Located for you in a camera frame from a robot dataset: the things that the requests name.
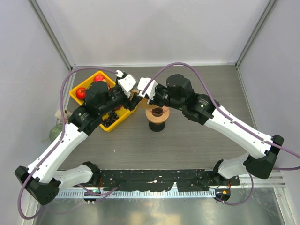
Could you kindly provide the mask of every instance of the metal frame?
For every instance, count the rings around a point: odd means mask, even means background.
[[[266,8],[264,9],[261,17],[259,18],[254,30],[252,31],[252,34],[250,35],[242,53],[240,54],[240,56],[235,64],[237,69],[240,67],[240,64],[242,63],[243,59],[245,58],[246,54],[248,53],[251,45],[253,44],[253,42],[256,39],[257,35],[259,34],[260,30],[263,28],[263,25],[267,21],[270,13],[274,9],[277,2],[278,2],[278,0],[269,0]]]
[[[88,187],[90,191],[98,190],[98,187]],[[73,187],[67,190],[59,192],[55,199],[75,199],[75,198],[85,198],[85,199],[96,199],[102,198],[99,196],[90,196],[85,195],[86,191],[82,188]],[[170,191],[162,192],[150,192],[150,191],[117,191],[113,195],[108,196],[110,199],[133,199],[133,198],[208,198],[216,197],[215,189],[210,189],[208,191],[192,191],[192,192],[179,192],[177,190],[176,184],[173,185]]]
[[[68,68],[68,70],[71,71],[73,69],[74,63],[70,62],[70,60],[68,59],[68,58],[70,58],[70,53],[68,54],[69,57],[67,57],[67,54],[65,53],[65,50],[68,49],[67,46],[64,45],[64,48],[62,48],[62,44],[61,43],[64,43],[63,39],[60,38],[60,40],[58,40],[57,36],[53,32],[53,25],[51,26],[49,24],[48,20],[45,17],[44,12],[41,9],[40,4],[37,2],[37,0],[28,0],[28,2],[30,3],[33,11],[37,15],[37,17],[38,17],[39,21],[41,22],[42,26],[44,27],[45,32],[47,33],[47,35],[49,36],[50,40],[52,41],[52,43],[53,43],[55,49],[57,50],[58,54],[60,55],[61,59],[65,63],[65,65]]]
[[[61,56],[62,60],[64,61],[66,67],[69,71],[73,70],[73,67],[76,66],[74,60],[72,59],[72,55],[70,54],[70,51],[67,48],[67,45],[65,44],[63,37],[60,36],[59,29],[57,25],[55,24],[55,21],[51,21],[51,13],[50,10],[47,8],[46,2],[39,2],[38,0],[28,0],[30,5],[32,6],[34,12],[36,13],[38,19],[40,20],[42,26],[44,27],[47,35],[49,36],[50,40],[52,41],[54,47],[58,51],[59,55]],[[266,20],[268,19],[270,13],[272,12],[273,8],[275,7],[278,0],[269,0],[268,4],[266,5],[265,10],[263,11],[260,19],[258,20],[251,36],[249,37],[242,53],[240,54],[237,62],[235,63],[237,73],[242,85],[242,89],[245,94],[245,99],[247,102],[247,105],[249,107],[249,111],[251,114],[251,118],[254,124],[254,127],[257,128],[254,116],[252,114],[251,110],[251,104],[248,101],[247,98],[247,90],[245,88],[245,84],[243,82],[242,76],[240,74],[239,67],[245,58],[246,54],[248,53],[251,45],[255,41],[256,37],[258,36],[260,30],[263,28],[263,25],[265,24]],[[224,64],[210,64],[210,65],[233,65],[233,63],[224,63]],[[114,65],[114,66],[107,66],[107,67],[141,67],[141,66],[164,66],[161,64],[156,65]],[[64,91],[64,107],[66,108],[69,101],[69,90],[72,89],[73,82],[74,82],[75,74],[68,80],[65,91]],[[240,176],[241,184],[243,188],[251,187],[250,178],[248,175]],[[283,178],[281,176],[280,171],[274,171],[272,172],[270,178],[268,180],[261,180],[258,178],[254,178],[255,182],[255,188],[262,188],[262,187],[274,187],[274,191],[277,197],[278,204],[280,206],[284,221],[286,224],[296,224],[295,223],[295,217],[291,214],[291,207],[289,204],[290,197],[286,194],[286,187],[283,181]],[[33,212],[36,211],[38,207],[37,202],[34,200],[34,198],[31,196],[29,207],[26,210],[27,214],[32,215]],[[30,221],[24,221],[23,224],[29,225],[32,224],[33,220]]]
[[[88,66],[76,66],[76,68],[82,67],[102,67],[102,68],[127,68],[127,67],[164,67],[166,63],[154,63],[154,64],[126,64],[126,65],[88,65]],[[190,63],[191,66],[234,66],[235,62],[213,62],[213,63]]]

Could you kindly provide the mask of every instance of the green ball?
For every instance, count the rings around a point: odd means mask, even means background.
[[[58,137],[58,135],[60,135],[61,131],[62,131],[62,123],[58,123],[54,125],[54,127],[50,130],[49,133],[50,141],[53,142]]]

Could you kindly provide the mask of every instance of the red apple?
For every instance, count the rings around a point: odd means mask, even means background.
[[[85,92],[86,92],[86,88],[78,88],[76,90],[76,97],[79,100],[83,100],[85,98]]]
[[[97,76],[94,77],[94,81],[102,81],[104,79],[105,79],[105,77],[102,76],[102,75],[97,75]]]

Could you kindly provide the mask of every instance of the white wall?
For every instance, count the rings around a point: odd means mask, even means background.
[[[28,1],[1,1],[0,31],[0,223],[13,225],[21,188],[14,171],[49,145],[68,71]]]
[[[257,126],[280,134],[284,146],[300,153],[300,2],[280,0],[246,55],[240,70]],[[281,151],[277,166],[299,166]],[[300,211],[300,171],[283,172]]]
[[[114,66],[235,63],[268,0],[38,2],[78,66]]]

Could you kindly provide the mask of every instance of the gray table surface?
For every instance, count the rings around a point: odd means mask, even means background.
[[[135,78],[152,77],[160,67],[118,68]],[[253,125],[242,87],[234,66],[197,66],[214,98],[231,114]],[[94,74],[88,70],[75,76],[76,86]],[[173,74],[190,79],[197,93],[205,93],[198,78],[184,67],[167,69],[156,81],[165,85]],[[78,104],[70,98],[68,110]],[[61,169],[77,167],[85,161],[101,169],[210,169],[220,159],[233,158],[245,151],[221,133],[187,120],[180,111],[171,109],[165,129],[155,133],[149,129],[145,110],[137,109],[110,133],[97,128],[61,165]]]

